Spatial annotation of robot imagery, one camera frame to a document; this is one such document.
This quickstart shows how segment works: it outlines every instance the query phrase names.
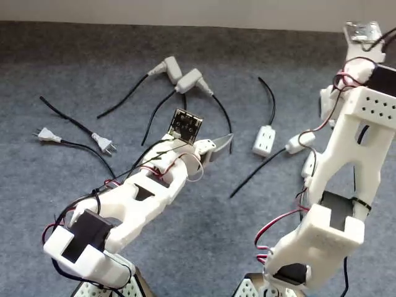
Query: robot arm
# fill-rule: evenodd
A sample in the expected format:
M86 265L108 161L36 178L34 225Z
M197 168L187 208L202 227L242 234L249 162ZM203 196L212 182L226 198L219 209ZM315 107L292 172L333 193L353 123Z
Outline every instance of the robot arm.
M57 227L48 238L44 245L47 254L75 275L104 286L121 288L128 282L134 266L116 253L172 203L189 176L203 170L233 138L229 134L214 141L195 142L202 120L183 110L177 110L177 116L179 119L171 125L175 129L163 138L167 141L144 156L144 167L122 185L98 196L99 214L95 198L77 204L70 226ZM117 218L121 224L113 226L105 218Z
M358 48L351 49L351 43L349 46L348 59L352 53L363 54ZM264 278L276 291L320 288L364 241L364 221L396 132L396 70L356 58L343 71L364 86L355 85L342 93L326 150L318 154L310 173L306 169L311 166L304 166L304 186L311 208L301 224L270 250L265 262ZM344 85L340 79L338 88ZM330 110L338 94L333 86L321 92L322 99L334 102ZM369 125L371 132L364 145L356 143L355 138L362 124ZM356 192L351 199L325 190L330 178L347 163L356 168Z

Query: black power cord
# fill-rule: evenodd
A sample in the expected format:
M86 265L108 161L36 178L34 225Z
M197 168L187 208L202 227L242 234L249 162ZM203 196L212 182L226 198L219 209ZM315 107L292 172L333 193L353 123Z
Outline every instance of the black power cord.
M187 96L186 96L186 93L181 94L181 100L183 101L184 110L187 110Z
M360 132L360 134L359 134L358 140L357 140L357 143L358 143L358 144L361 144L361 142L362 142L362 140L363 140L363 137L364 137L364 135L365 135L365 133L367 132L368 129L369 129L369 126L368 126L368 125L365 125L365 126L363 127L363 129L361 130L361 132ZM353 167L353 192L356 192L356 173L355 173L355 166Z
M391 36L388 40L386 38L391 35L393 32L396 31L396 27L389 30L388 32L385 32L382 34L374 43L372 43L368 48L365 48L363 44L361 44L361 48L363 51L368 52L371 51L373 48L375 48L382 40L385 41L381 51L383 53L386 52L387 47L396 39L396 35Z
M249 174L248 176L247 176L247 178L243 181L243 182L241 182L241 184L239 184L239 186L238 187L236 187L236 189L231 193L231 195L230 195L230 198L232 198L232 197L234 197L235 196L235 194L236 193L238 193L238 191L240 190L240 189L242 189L242 187L261 169L261 168L263 168L266 164L268 164L269 162L271 162L271 160L272 159L274 159L277 155L279 155L280 153L282 153L282 152L284 152L286 149L285 148L283 148L283 149L281 149L281 150L279 150L279 151L277 151L276 153L274 153L271 157L269 157L269 158L267 158L267 159L265 159L265 161L264 162L262 162L261 164L260 164L260 166L258 166L251 174Z
M74 125L76 125L78 128L80 128L81 130L83 130L84 132L86 132L87 134L89 134L89 136L91 136L93 134L93 132L88 129L87 127L85 127L83 124L81 124L80 122L78 122L76 119L72 118L71 116L68 116L66 114L64 114L62 111L58 110L57 108L55 108L50 102L48 102L43 96L40 96L40 100L49 108L51 108L53 111L55 111L58 115L60 115L61 118L64 119L68 119L70 122L72 122Z
M349 279L348 279L348 266L347 266L347 262L348 262L348 257L344 258L344 279L345 279L345 289L344 292L342 292L340 297L345 297L345 295L347 294L348 290L349 290Z
M233 127L231 125L231 120L230 117L228 116L227 110L225 110L224 106L222 105L222 103L220 102L220 100L215 96L215 94L212 95L212 98L217 102L217 104L219 105L219 107L222 109L223 114L227 120L227 124L228 124L228 130L230 131L230 133L232 134L233 132ZM233 142L231 141L230 143L230 153L233 152Z
M173 90L168 96L166 96L164 99L162 99L161 102L159 102L159 104L154 108L153 113L151 114L150 120L149 120L149 122L147 124L146 132L144 134L144 137L143 137L143 140L142 140L142 143L141 143L142 146L144 145L144 143L145 143L145 141L147 139L147 136L149 135L151 124L153 123L154 116L157 113L158 109L160 109L162 104L167 102L175 93L176 93L176 90Z
M271 117L270 117L270 120L269 120L269 123L268 123L268 125L271 126L272 122L273 122L273 119L275 117L275 113L277 111L275 95L273 94L273 91L271 90L270 86L264 81L264 79L262 79L261 77L258 77L258 79L263 84L265 89L270 93L270 97L271 97L271 100L272 100L272 113L271 113Z
M97 119L100 119L104 116L106 116L107 114L111 113L112 111L116 110L117 108L119 108L121 105L123 105L125 103L125 101L136 91L136 89L142 84L142 82L148 78L149 75L146 74L144 75L142 78L140 78L140 80L135 84L135 86L133 86L130 91L125 95L125 97L118 102L117 104L115 104L113 107L109 108L108 110L102 112L101 114L99 114L97 116Z
M97 156L103 162L103 164L105 164L105 166L107 167L108 171L110 172L111 177L114 178L114 179L116 178L116 175L115 175L113 169L110 167L109 163L107 163L107 161L96 150L94 150L93 148L89 147L88 145L78 144L78 143L67 141L67 140L63 140L63 139L61 140L61 144L69 145L71 147L77 147L77 148L80 148L80 149L83 149L83 150L87 150L87 151L93 153L95 156Z

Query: white wall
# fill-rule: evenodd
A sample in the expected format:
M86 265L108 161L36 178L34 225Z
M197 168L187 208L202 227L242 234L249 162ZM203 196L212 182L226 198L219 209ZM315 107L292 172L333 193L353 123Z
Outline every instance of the white wall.
M395 0L0 0L0 20L340 31L394 27Z

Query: perforated base plate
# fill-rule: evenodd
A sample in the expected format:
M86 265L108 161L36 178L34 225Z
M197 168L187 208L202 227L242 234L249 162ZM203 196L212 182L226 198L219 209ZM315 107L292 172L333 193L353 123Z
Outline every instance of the perforated base plate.
M259 297L259 293L253 285L253 282L245 278L238 289L236 289L234 297Z
M131 281L118 291L125 297L145 297L144 293L140 291L135 277L132 277ZM111 293L112 291L99 289L91 283L81 283L71 297L110 297Z
M245 275L238 288L235 290L232 297L305 297L305 294L300 291L293 291L291 289L285 289L283 292L264 291L268 288L268 283L264 283L261 273L248 273Z

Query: wire connector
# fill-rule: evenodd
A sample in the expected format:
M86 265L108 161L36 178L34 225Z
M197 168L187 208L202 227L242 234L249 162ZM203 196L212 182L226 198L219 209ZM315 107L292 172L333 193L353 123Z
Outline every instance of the wire connector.
M62 138L53 134L49 129L44 127L43 129L37 129L38 133L33 133L34 136L37 136L40 141L52 141L61 143Z
M209 96L213 96L213 91L209 88L208 84L202 77L202 73L196 68L192 71L188 72L185 76L179 79L178 83L175 86L175 90L184 94L190 91L193 87L199 87L202 91L204 91Z
M108 155L111 155L111 151L117 151L117 148L113 145L113 142L111 140L99 136L96 133L92 133L91 137L94 141L97 142L102 153L107 153Z
M271 126L262 126L254 142L253 152L263 157L269 156L275 141L275 134Z
M167 72L170 81L174 85L176 85L178 80L183 76L179 64L174 56L167 57L159 65L148 71L147 75L151 76L163 72Z
M294 155L305 149L305 146L310 146L315 141L315 134L313 132L304 132L301 136L297 134L293 136L287 144L285 145L285 149L289 154Z
M214 94L214 92L209 88L208 84L206 83L203 77L201 77L197 81L196 85L209 96L212 96Z

